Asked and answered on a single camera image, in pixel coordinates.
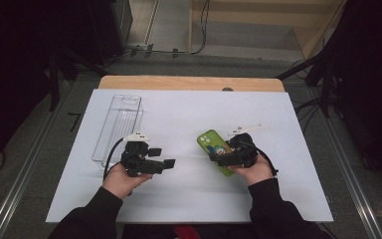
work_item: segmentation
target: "black sweater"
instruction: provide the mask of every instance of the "black sweater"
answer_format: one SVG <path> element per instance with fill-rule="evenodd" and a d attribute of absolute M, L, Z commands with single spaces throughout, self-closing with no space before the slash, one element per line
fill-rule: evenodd
<path fill-rule="evenodd" d="M 260 239 L 330 238 L 315 223 L 304 221 L 291 202 L 282 200 L 275 179 L 251 185 L 249 190 L 250 216 Z M 121 206 L 121 199 L 101 187 L 88 205 L 70 212 L 49 238 L 116 238 L 115 219 Z"/>

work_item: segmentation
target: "hand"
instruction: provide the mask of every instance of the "hand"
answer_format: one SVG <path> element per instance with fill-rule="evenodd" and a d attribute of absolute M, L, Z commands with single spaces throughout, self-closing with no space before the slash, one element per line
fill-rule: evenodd
<path fill-rule="evenodd" d="M 268 161 L 259 154 L 256 163 L 249 168 L 240 165 L 228 168 L 243 176 L 249 186 L 273 177 Z"/>
<path fill-rule="evenodd" d="M 130 177 L 125 168 L 118 163 L 109 171 L 102 187 L 118 198 L 123 199 L 129 195 L 132 189 L 152 177 L 152 174 L 140 174 Z"/>

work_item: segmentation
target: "green phone case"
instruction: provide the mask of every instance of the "green phone case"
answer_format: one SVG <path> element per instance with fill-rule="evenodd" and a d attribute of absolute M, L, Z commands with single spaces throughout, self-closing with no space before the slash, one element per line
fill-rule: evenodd
<path fill-rule="evenodd" d="M 222 138 L 213 129 L 210 129 L 206 132 L 201 133 L 197 137 L 197 142 L 204 149 L 204 151 L 207 152 L 207 154 L 209 153 L 225 154 L 225 153 L 232 152 L 229 146 L 222 140 Z M 232 174 L 234 174 L 234 172 L 231 171 L 226 166 L 219 166 L 219 168 L 223 172 L 223 174 L 225 174 L 226 176 L 231 176 Z"/>

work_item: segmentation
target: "white table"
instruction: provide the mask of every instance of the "white table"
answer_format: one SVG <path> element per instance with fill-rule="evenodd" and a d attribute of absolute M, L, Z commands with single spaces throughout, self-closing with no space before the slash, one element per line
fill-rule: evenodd
<path fill-rule="evenodd" d="M 310 221 L 332 221 L 312 159 L 287 93 L 95 90 L 49 211 L 59 222 L 86 205 L 101 186 L 92 155 L 114 95 L 141 96 L 141 130 L 160 158 L 176 158 L 173 169 L 155 175 L 125 198 L 117 217 L 125 223 L 249 222 L 251 196 L 238 175 L 224 176 L 196 142 L 209 128 L 224 139 L 238 125 L 261 123 L 255 144 L 279 172 L 283 199 Z"/>

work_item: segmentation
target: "clear plastic box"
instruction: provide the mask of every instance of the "clear plastic box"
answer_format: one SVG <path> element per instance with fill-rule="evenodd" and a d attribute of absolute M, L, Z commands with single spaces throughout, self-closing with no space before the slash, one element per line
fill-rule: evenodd
<path fill-rule="evenodd" d="M 138 96 L 116 95 L 110 105 L 106 120 L 98 138 L 93 161 L 104 169 L 107 157 L 121 138 L 139 131 L 142 120 L 142 102 Z M 126 141 L 120 143 L 110 159 L 109 166 L 120 161 Z"/>

